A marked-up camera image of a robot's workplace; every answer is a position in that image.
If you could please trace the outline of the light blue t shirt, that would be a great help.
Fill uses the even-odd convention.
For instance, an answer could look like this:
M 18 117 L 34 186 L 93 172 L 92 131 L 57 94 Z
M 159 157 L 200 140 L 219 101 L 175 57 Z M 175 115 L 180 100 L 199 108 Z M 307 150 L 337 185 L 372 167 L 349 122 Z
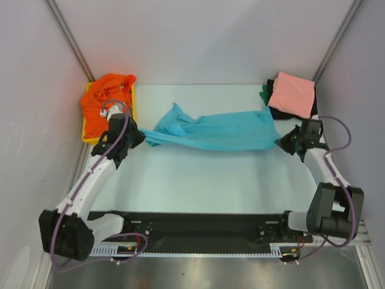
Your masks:
M 193 119 L 178 104 L 155 127 L 142 129 L 145 141 L 159 145 L 182 145 L 218 152 L 265 151 L 280 138 L 269 108 L 201 116 Z

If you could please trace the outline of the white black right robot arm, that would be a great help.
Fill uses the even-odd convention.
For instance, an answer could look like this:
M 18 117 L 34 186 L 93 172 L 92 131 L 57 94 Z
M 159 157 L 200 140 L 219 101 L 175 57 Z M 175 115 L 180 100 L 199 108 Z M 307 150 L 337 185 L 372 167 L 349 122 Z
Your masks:
M 331 153 L 338 149 L 321 141 L 322 119 L 326 117 L 303 119 L 300 126 L 275 141 L 286 153 L 299 156 L 317 185 L 306 212 L 284 212 L 286 221 L 277 227 L 283 241 L 292 241 L 300 231 L 345 241 L 357 235 L 365 195 L 361 188 L 351 186 L 334 164 Z

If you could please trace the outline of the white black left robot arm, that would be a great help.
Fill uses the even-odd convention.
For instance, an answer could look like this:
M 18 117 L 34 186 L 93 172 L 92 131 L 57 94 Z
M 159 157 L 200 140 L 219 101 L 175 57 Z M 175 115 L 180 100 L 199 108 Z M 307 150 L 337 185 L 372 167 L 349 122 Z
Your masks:
M 101 189 L 120 167 L 128 151 L 144 139 L 144 134 L 128 115 L 109 115 L 108 129 L 92 149 L 85 172 L 54 210 L 43 210 L 38 218 L 46 253 L 84 261 L 95 244 L 112 236 L 121 241 L 132 236 L 133 226 L 125 221 L 123 213 L 109 211 L 95 220 L 89 220 L 88 215 Z

